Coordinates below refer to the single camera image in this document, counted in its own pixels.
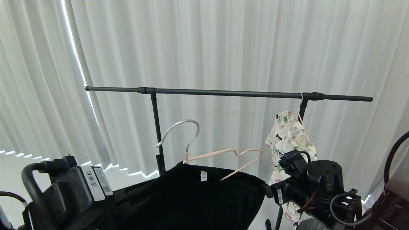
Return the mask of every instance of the qr code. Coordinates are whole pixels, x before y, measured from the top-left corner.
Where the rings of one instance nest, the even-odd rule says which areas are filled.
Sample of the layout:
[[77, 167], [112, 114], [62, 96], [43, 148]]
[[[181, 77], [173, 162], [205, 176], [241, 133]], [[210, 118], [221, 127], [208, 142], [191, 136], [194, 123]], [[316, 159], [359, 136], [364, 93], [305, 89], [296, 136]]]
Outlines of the qr code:
[[111, 189], [109, 188], [109, 186], [102, 186], [102, 190], [104, 192], [112, 192]]

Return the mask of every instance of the black t-shirt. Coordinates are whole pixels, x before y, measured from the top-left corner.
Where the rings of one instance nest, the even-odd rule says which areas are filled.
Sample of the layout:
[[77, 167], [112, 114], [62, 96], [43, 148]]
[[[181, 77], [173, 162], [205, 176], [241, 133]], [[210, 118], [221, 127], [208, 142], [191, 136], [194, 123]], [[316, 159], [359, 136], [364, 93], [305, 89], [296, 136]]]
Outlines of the black t-shirt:
[[248, 229], [269, 186], [243, 172], [220, 181], [231, 172], [180, 162], [133, 196], [125, 229]]

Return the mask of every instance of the white curtain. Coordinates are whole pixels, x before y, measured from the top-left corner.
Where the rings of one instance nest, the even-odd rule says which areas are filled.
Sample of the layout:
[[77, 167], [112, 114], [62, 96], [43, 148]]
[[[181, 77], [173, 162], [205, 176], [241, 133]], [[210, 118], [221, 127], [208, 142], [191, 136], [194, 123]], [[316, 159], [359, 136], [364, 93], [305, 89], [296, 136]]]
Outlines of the white curtain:
[[[373, 102], [311, 101], [304, 118], [320, 159], [344, 169], [345, 189], [365, 197], [399, 132], [409, 98], [408, 1], [71, 1], [68, 17], [90, 86], [321, 92]], [[91, 92], [113, 164], [156, 169], [148, 95]], [[274, 116], [300, 100], [158, 95], [162, 134], [195, 119], [197, 156], [261, 148], [246, 172], [267, 180], [264, 145]], [[195, 127], [164, 143], [167, 169], [183, 159]], [[256, 153], [196, 162], [235, 169]]]
[[60, 1], [0, 2], [0, 148], [110, 163]]

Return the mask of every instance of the barcode sticker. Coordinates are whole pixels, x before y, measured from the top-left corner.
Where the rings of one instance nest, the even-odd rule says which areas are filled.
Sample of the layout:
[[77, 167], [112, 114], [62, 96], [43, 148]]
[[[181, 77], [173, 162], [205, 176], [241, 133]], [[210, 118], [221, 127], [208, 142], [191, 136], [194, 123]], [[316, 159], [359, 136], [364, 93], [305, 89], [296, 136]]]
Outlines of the barcode sticker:
[[283, 204], [283, 195], [281, 193], [281, 189], [277, 190], [277, 194], [279, 196], [279, 205]]
[[101, 187], [102, 187], [102, 191], [105, 193], [105, 195], [107, 195], [107, 196], [113, 195], [114, 193], [112, 192], [112, 189], [109, 186], [108, 180], [106, 179], [102, 168], [95, 167], [94, 171], [97, 174], [99, 183], [101, 184]]
[[200, 171], [200, 181], [207, 181], [207, 172]]
[[103, 201], [105, 196], [102, 192], [101, 186], [98, 183], [97, 177], [95, 176], [94, 171], [91, 166], [80, 166], [82, 173], [84, 174], [85, 181], [87, 182], [88, 187], [90, 188], [92, 197], [94, 201]]

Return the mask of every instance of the metal hook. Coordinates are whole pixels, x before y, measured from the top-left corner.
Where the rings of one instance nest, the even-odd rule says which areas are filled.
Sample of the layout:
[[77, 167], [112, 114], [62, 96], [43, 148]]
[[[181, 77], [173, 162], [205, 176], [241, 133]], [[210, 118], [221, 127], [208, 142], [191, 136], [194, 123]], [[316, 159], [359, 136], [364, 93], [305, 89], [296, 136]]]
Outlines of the metal hook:
[[176, 122], [174, 125], [172, 125], [168, 130], [166, 130], [165, 135], [163, 135], [162, 140], [161, 140], [159, 143], [156, 144], [156, 147], [158, 148], [159, 146], [161, 146], [161, 145], [163, 144], [163, 141], [165, 140], [166, 136], [168, 135], [168, 133], [169, 133], [173, 128], [175, 128], [176, 126], [178, 126], [178, 125], [180, 125], [180, 124], [182, 124], [182, 123], [185, 123], [185, 122], [195, 123], [196, 126], [198, 127], [198, 130], [196, 131], [195, 137], [194, 137], [194, 138], [189, 142], [189, 144], [187, 144], [187, 146], [186, 146], [186, 152], [187, 152], [187, 149], [189, 148], [189, 146], [193, 143], [193, 141], [196, 139], [196, 137], [198, 137], [198, 135], [199, 135], [199, 130], [200, 130], [199, 123], [198, 123], [197, 121], [191, 120], [191, 119], [182, 120], [182, 121]]

